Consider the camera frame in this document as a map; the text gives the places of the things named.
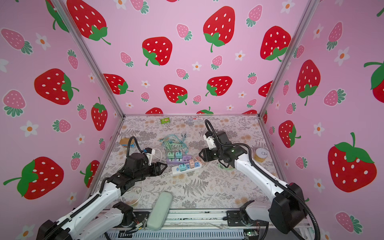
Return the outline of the pink charger plug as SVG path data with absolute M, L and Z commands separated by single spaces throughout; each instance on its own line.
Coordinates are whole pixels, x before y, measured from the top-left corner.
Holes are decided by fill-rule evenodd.
M 194 162 L 194 160 L 190 160 L 189 164 L 190 164 L 190 168 L 191 168 L 191 169 L 193 169 L 193 168 L 195 167 L 195 162 Z

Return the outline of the green charger plug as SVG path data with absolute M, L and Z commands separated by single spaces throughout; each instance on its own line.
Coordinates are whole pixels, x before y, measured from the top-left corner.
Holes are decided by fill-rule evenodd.
M 168 152 L 168 153 L 167 153 L 167 158 L 168 158 L 169 160 L 175 159 L 175 153 L 174 153 L 174 152 Z

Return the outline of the white blue power strip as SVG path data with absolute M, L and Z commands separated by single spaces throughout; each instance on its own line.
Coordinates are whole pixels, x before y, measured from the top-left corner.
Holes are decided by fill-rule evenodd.
M 193 172 L 193 171 L 196 171 L 196 170 L 199 170 L 202 168 L 202 164 L 200 162 L 195 162 L 195 167 L 193 169 L 190 168 L 190 164 L 186 164 L 186 165 L 187 165 L 187 169 L 183 172 L 179 171 L 179 169 L 178 169 L 179 165 L 172 167 L 172 175 L 178 176 L 178 175 L 190 173 L 190 172 Z

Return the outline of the teal charger plug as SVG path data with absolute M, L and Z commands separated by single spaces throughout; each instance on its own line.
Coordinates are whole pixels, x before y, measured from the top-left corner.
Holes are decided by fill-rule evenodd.
M 187 165 L 186 164 L 181 164 L 181 165 L 178 166 L 178 169 L 179 169 L 180 172 L 183 172 L 183 171 L 185 171 L 187 169 Z
M 175 157 L 176 157 L 176 159 L 182 159 L 183 158 L 182 152 L 176 152 Z

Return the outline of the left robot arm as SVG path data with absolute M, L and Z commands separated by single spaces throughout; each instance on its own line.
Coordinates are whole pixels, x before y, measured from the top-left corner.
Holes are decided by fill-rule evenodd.
M 153 162 L 153 150 L 139 149 L 127 153 L 121 169 L 104 178 L 100 189 L 76 209 L 57 221 L 43 223 L 37 233 L 38 240 L 95 240 L 108 230 L 134 221 L 133 208 L 119 198 L 137 182 L 160 176 L 168 167 Z

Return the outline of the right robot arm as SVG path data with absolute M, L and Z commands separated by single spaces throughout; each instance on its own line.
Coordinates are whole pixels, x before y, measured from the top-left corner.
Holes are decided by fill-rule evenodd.
M 266 221 L 272 223 L 281 233 L 292 232 L 298 239 L 303 239 L 295 227 L 309 217 L 315 232 L 314 238 L 321 239 L 316 217 L 306 204 L 303 191 L 297 184 L 288 184 L 269 173 L 254 161 L 250 146 L 232 143 L 225 132 L 216 132 L 209 120 L 205 120 L 205 126 L 207 132 L 204 139 L 208 147 L 199 153 L 204 162 L 219 161 L 224 168 L 232 167 L 254 182 L 271 202 L 266 210 Z

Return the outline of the purple power strip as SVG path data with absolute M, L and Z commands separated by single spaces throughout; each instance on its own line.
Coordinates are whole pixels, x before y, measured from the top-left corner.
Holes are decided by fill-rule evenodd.
M 181 164 L 187 164 L 190 162 L 190 160 L 193 159 L 193 156 L 191 155 L 185 155 L 181 159 L 167 159 L 167 164 L 168 165 L 181 165 Z

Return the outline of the green snack packet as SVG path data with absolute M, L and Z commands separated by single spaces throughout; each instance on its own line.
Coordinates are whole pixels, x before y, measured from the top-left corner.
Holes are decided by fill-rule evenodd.
M 161 119 L 161 124 L 167 124 L 170 122 L 170 118 Z

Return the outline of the pale green oblong case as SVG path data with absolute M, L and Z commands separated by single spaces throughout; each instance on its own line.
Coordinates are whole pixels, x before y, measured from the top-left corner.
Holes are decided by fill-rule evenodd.
M 173 195 L 169 192 L 161 192 L 146 222 L 146 227 L 151 231 L 158 231 L 162 228 L 171 204 Z

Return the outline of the yellow tape roll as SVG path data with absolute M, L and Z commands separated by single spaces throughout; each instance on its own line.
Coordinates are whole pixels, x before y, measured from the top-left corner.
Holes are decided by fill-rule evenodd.
M 268 151 L 264 148 L 257 148 L 254 154 L 254 160 L 263 163 L 268 157 Z

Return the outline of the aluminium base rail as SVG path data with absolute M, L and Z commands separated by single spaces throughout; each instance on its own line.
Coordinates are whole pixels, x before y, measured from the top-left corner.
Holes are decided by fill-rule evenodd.
M 244 226 L 235 220 L 234 209 L 174 209 L 169 210 L 162 227 L 152 231 L 142 226 L 133 232 L 128 227 L 112 227 L 94 233 L 82 230 L 75 240 L 295 240 L 293 233 L 283 234 L 272 223 L 260 222 Z

